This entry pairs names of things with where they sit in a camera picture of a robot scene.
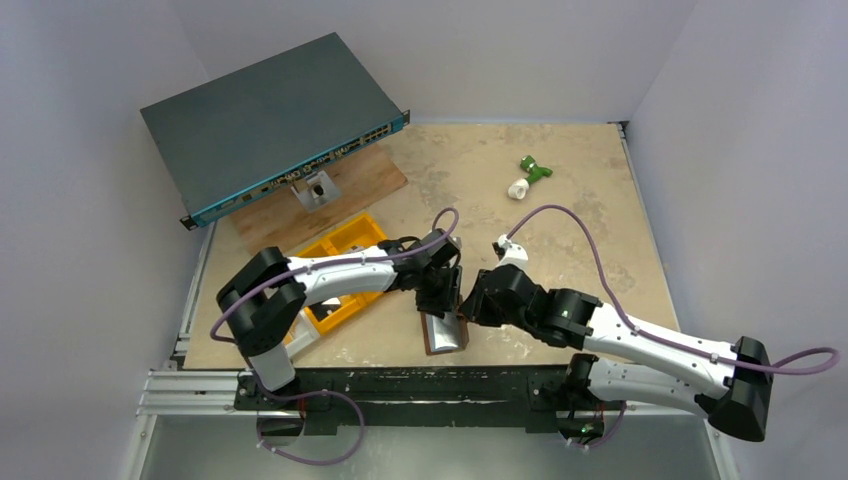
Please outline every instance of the cable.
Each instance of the cable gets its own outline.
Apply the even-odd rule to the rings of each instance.
[[[413,255],[417,255],[418,253],[421,253],[421,252],[437,245],[439,242],[445,240],[456,229],[456,225],[457,225],[457,223],[459,223],[459,212],[453,207],[445,207],[438,214],[436,214],[436,218],[433,219],[433,228],[432,229],[433,230],[436,229],[436,225],[438,225],[439,220],[442,218],[442,216],[446,212],[453,213],[453,222],[451,222],[450,227],[448,227],[448,229],[445,230],[445,232],[443,234],[439,235],[439,238],[433,240],[432,242],[428,243],[427,245],[422,245],[418,248],[413,248],[412,250],[407,250],[405,252],[396,253],[394,255],[387,255],[385,257],[365,257],[364,259],[361,258],[361,257],[334,258],[332,260],[325,260],[323,262],[316,262],[315,264],[312,265],[312,270],[318,270],[318,269],[321,269],[321,268],[332,267],[334,265],[346,265],[348,263],[361,263],[363,261],[365,261],[365,262],[389,262],[389,261],[401,260],[403,258],[407,258],[407,257],[411,257]],[[209,336],[212,337],[212,340],[217,340],[219,342],[226,342],[226,343],[235,344],[236,343],[235,339],[230,338],[230,337],[224,337],[224,336],[218,334],[218,329],[220,329],[221,325],[223,325],[224,322],[227,321],[227,318],[229,318],[230,315],[233,314],[233,312],[238,310],[239,307],[244,305],[245,302],[247,302],[251,298],[255,297],[256,295],[259,295],[259,293],[263,292],[266,288],[273,288],[278,283],[282,282],[283,280],[286,280],[287,278],[290,278],[290,277],[294,277],[296,275],[300,275],[301,273],[306,273],[307,271],[308,271],[307,267],[296,268],[294,270],[289,270],[288,272],[277,275],[276,277],[273,277],[273,278],[257,285],[253,290],[250,290],[245,295],[243,295],[241,298],[236,300],[235,303],[230,305],[230,308],[228,308],[227,310],[224,311],[223,314],[221,314],[221,316],[218,318],[218,320],[216,320],[215,323],[212,325],[212,329],[209,332]]]
[[[598,247],[595,244],[595,240],[592,238],[592,234],[589,233],[589,229],[586,227],[586,224],[583,223],[583,220],[580,220],[580,217],[578,217],[576,213],[572,212],[568,208],[565,208],[562,205],[554,205],[554,204],[547,204],[547,205],[542,205],[540,207],[537,207],[537,208],[533,209],[533,211],[528,213],[524,218],[522,218],[521,221],[518,222],[514,227],[512,227],[512,230],[510,230],[509,233],[507,233],[506,238],[508,238],[508,239],[512,238],[512,236],[515,235],[515,233],[518,232],[518,230],[521,227],[523,227],[524,224],[527,223],[528,220],[533,218],[534,215],[541,212],[542,210],[548,210],[548,209],[559,210],[563,213],[566,213],[568,216],[570,216],[572,219],[574,219],[574,221],[577,222],[577,225],[580,226],[580,229],[583,230],[583,234],[586,236],[586,240],[589,241],[589,247],[592,249],[592,255],[595,257],[595,265],[597,265],[597,267],[598,267],[598,277],[601,280],[601,286],[604,287],[604,290],[607,292],[607,295],[609,295],[610,300],[612,301],[612,304],[615,307],[616,313],[618,313],[618,316],[619,316],[619,318],[621,318],[621,321],[625,325],[627,325],[627,328],[629,328],[636,335],[642,335],[643,337],[647,338],[648,340],[652,340],[654,342],[665,345],[667,347],[672,347],[672,348],[675,348],[677,350],[681,350],[681,351],[684,351],[684,352],[687,352],[687,353],[691,353],[693,355],[697,355],[699,357],[704,357],[704,358],[712,360],[713,354],[710,353],[710,352],[705,352],[703,350],[699,350],[697,348],[693,348],[693,347],[690,347],[688,345],[683,345],[683,344],[677,343],[673,340],[669,340],[669,339],[660,337],[658,335],[654,335],[650,332],[646,332],[646,331],[640,329],[639,327],[637,327],[630,320],[630,318],[624,312],[624,308],[621,306],[621,302],[619,302],[618,297],[615,296],[615,293],[613,293],[609,284],[607,284],[606,275],[604,273],[604,267],[603,267],[603,265],[601,265],[601,257],[598,254]],[[808,357],[810,355],[819,354],[819,353],[829,353],[830,358],[827,361],[822,362],[819,365],[815,365],[815,366],[812,366],[812,367],[783,368],[784,365],[792,363],[792,362],[799,360],[801,358]],[[725,358],[725,357],[718,357],[716,360],[718,362],[726,364],[726,365],[732,365],[734,367],[741,367],[741,368],[745,368],[745,369],[748,369],[748,370],[754,370],[754,371],[763,372],[763,373],[771,373],[771,374],[778,374],[778,375],[814,375],[814,374],[822,373],[826,370],[833,368],[837,363],[839,363],[839,359],[840,359],[839,350],[836,350],[835,348],[832,348],[832,347],[817,347],[817,348],[811,348],[811,349],[808,349],[808,350],[804,350],[804,351],[792,354],[792,355],[790,355],[790,356],[788,356],[784,359],[781,359],[781,360],[778,360],[777,362],[774,362],[770,366],[769,365],[757,365],[755,363],[743,362],[741,360],[736,360],[736,359],[733,359],[733,358]]]
[[[274,401],[277,401],[277,402],[290,402],[290,401],[293,401],[293,400],[301,400],[301,399],[307,399],[307,398],[311,398],[311,397],[322,397],[322,396],[336,397],[336,398],[340,398],[340,399],[344,400],[345,402],[347,402],[348,404],[350,404],[350,406],[353,407],[353,410],[356,412],[356,416],[359,418],[359,433],[357,434],[356,440],[353,442],[353,445],[351,445],[350,448],[348,448],[347,451],[345,451],[345,453],[339,455],[338,457],[331,458],[329,460],[313,460],[311,458],[303,458],[303,457],[299,457],[297,455],[285,452],[283,450],[280,450],[279,448],[277,448],[277,447],[275,447],[275,446],[273,446],[273,445],[271,445],[271,444],[269,444],[268,442],[265,441],[265,438],[262,437],[262,429],[261,429],[261,425],[260,425],[259,422],[256,422],[256,438],[259,440],[259,443],[256,445],[257,448],[262,447],[265,450],[268,450],[269,452],[271,452],[273,454],[279,455],[281,457],[288,458],[289,460],[293,460],[293,461],[298,462],[298,463],[303,463],[305,465],[312,465],[312,466],[316,466],[316,467],[323,467],[323,466],[335,465],[337,463],[344,462],[345,460],[350,458],[354,453],[356,453],[356,451],[359,449],[359,446],[362,445],[362,439],[365,438],[365,416],[362,414],[362,409],[359,408],[359,405],[357,405],[356,402],[354,402],[352,398],[348,397],[347,395],[345,395],[343,393],[334,392],[332,390],[321,390],[321,391],[316,391],[316,392],[307,392],[307,393],[301,393],[301,394],[298,394],[298,395],[290,395],[290,396],[284,397],[284,396],[281,396],[281,395],[275,395],[275,394],[271,393],[270,391],[268,391],[268,389],[265,388],[264,385],[262,385],[262,382],[260,381],[259,377],[257,377],[256,375],[253,376],[253,379],[256,382],[256,386],[259,387],[259,390],[262,392],[262,395],[264,395],[265,397],[267,397],[271,400],[274,400]]]

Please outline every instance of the green object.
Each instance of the green object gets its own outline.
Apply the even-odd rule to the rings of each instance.
[[[553,175],[554,171],[550,168],[540,167],[536,164],[536,159],[531,157],[530,155],[525,155],[524,158],[521,159],[521,169],[530,175],[525,178],[529,185],[537,182],[542,177],[550,177]]]

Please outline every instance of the white cylinder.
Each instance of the white cylinder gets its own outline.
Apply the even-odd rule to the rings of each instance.
[[[507,193],[510,198],[514,198],[516,200],[521,200],[524,198],[524,195],[527,195],[527,190],[530,188],[530,184],[527,183],[527,180],[523,178],[519,178],[512,185],[509,186],[509,190]]]

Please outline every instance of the metal bracket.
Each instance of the metal bracket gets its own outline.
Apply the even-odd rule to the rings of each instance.
[[[304,179],[304,181],[306,182],[305,189],[298,191],[294,185],[291,189],[307,212],[312,213],[342,196],[339,187],[333,183],[327,172],[323,170]]]

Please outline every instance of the wooden block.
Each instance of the wooden block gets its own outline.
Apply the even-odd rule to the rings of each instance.
[[[230,215],[251,255],[272,245],[289,251],[406,185],[406,176],[379,145],[370,145],[325,171],[342,196],[312,213],[291,189],[284,189]]]

